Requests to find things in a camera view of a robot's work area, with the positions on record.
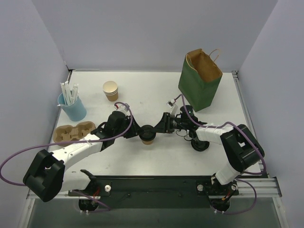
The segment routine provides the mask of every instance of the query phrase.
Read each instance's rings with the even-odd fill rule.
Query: gray wall
[[[30,0],[0,1],[0,162],[14,152],[47,143],[58,108],[59,82],[67,68]],[[4,167],[3,175],[22,182],[36,152]],[[27,187],[0,181],[0,227],[17,227]]]
[[[240,69],[250,116],[291,227],[304,227],[304,1],[279,0]]]
[[[180,71],[187,52],[244,62],[277,0],[33,0],[70,69]]]

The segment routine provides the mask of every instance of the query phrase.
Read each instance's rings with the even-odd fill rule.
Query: purple cable
[[[131,109],[129,108],[128,104],[125,104],[125,103],[122,103],[122,102],[116,102],[114,105],[117,105],[117,104],[124,105],[128,109],[128,111],[130,112],[130,117],[131,117],[131,121],[130,121],[129,126],[122,133],[118,134],[117,136],[108,138],[108,139],[88,140],[88,141],[87,140],[80,140],[80,141],[53,142],[53,143],[49,143],[49,144],[44,144],[44,145],[38,145],[38,146],[32,146],[32,147],[25,148],[25,149],[23,149],[21,151],[18,151],[16,153],[12,154],[10,157],[8,157],[7,159],[5,159],[4,162],[2,162],[2,164],[0,165],[0,179],[2,179],[4,182],[6,182],[8,184],[12,184],[12,185],[16,185],[16,186],[25,186],[25,184],[23,184],[23,183],[12,182],[12,181],[6,179],[5,177],[3,177],[3,175],[2,175],[2,168],[3,168],[3,166],[9,160],[11,160],[13,157],[16,157],[17,155],[19,155],[19,154],[21,154],[21,153],[23,153],[25,151],[29,151],[29,150],[33,150],[33,149],[41,148],[41,147],[48,147],[48,146],[54,146],[54,145],[63,145],[63,144],[68,144],[68,143],[87,143],[87,142],[89,142],[89,143],[97,143],[97,142],[106,142],[106,141],[117,139],[117,138],[123,136],[130,129],[130,127],[132,126],[133,114],[132,114]]]
[[[186,107],[186,104],[185,104],[185,99],[184,99],[184,95],[183,94],[180,94],[180,95],[178,95],[178,97],[176,97],[175,98],[175,100],[177,100],[179,97],[181,97],[181,99],[182,99],[182,103],[183,103],[183,106],[184,106],[184,109],[185,110],[187,110],[187,107]],[[190,114],[188,113],[188,112],[186,112],[186,114],[187,114],[187,116],[189,117],[189,119],[195,124],[195,125],[197,125],[197,126],[199,126],[199,127],[208,127],[208,128],[223,128],[223,127],[225,127],[227,124],[230,124],[231,126],[233,126],[245,139],[246,139],[246,141],[250,144],[250,146],[252,146],[252,148],[256,151],[256,153],[258,154],[258,156],[259,156],[259,158],[261,159],[261,161],[262,161],[262,164],[263,164],[263,171],[261,171],[261,172],[247,172],[247,171],[245,171],[244,173],[246,173],[246,174],[251,174],[251,175],[261,175],[261,174],[266,174],[266,163],[265,163],[265,160],[264,160],[264,158],[263,158],[263,156],[262,156],[262,154],[260,153],[260,151],[258,150],[258,148],[251,142],[251,140],[248,138],[248,136],[247,135],[245,135],[245,133],[238,127],[238,126],[236,126],[234,123],[232,123],[232,122],[226,122],[226,123],[224,123],[223,125],[221,125],[221,126],[205,126],[205,125],[201,125],[201,124],[199,124],[199,123],[197,123],[197,122],[195,122],[192,118],[191,118],[191,116],[190,116]]]
[[[95,210],[95,211],[90,211],[90,213],[94,213],[94,212],[105,212],[105,211],[110,211],[110,210],[111,210],[111,208],[110,208],[108,205],[104,204],[103,202],[100,202],[100,201],[97,200],[97,199],[94,199],[94,198],[92,198],[92,197],[90,197],[90,196],[87,196],[87,195],[83,194],[83,193],[80,192],[80,191],[72,191],[72,192],[73,192],[73,193],[76,193],[76,194],[78,194],[78,195],[80,195],[80,196],[87,197],[89,200],[92,200],[92,201],[94,201],[94,202],[96,202],[96,203],[98,203],[98,204],[100,204],[100,205],[102,205],[102,206],[105,207],[105,209],[99,209],[99,210]]]
[[[238,214],[242,214],[242,213],[244,213],[244,212],[247,212],[247,211],[251,210],[251,209],[256,205],[256,203],[257,203],[257,201],[256,201],[256,200],[257,200],[257,194],[256,194],[257,191],[255,190],[255,188],[253,187],[253,185],[250,184],[250,183],[249,183],[248,181],[246,181],[246,180],[240,180],[240,179],[236,179],[236,180],[248,184],[248,185],[253,189],[253,192],[255,193],[255,199],[254,199],[254,201],[253,201],[251,207],[250,207],[250,208],[247,208],[247,209],[244,209],[244,210],[236,211],[236,212],[224,212],[224,213],[222,213],[222,211],[216,210],[216,209],[211,205],[211,207],[212,207],[216,212],[221,213],[221,214],[224,214],[224,215],[238,215]]]

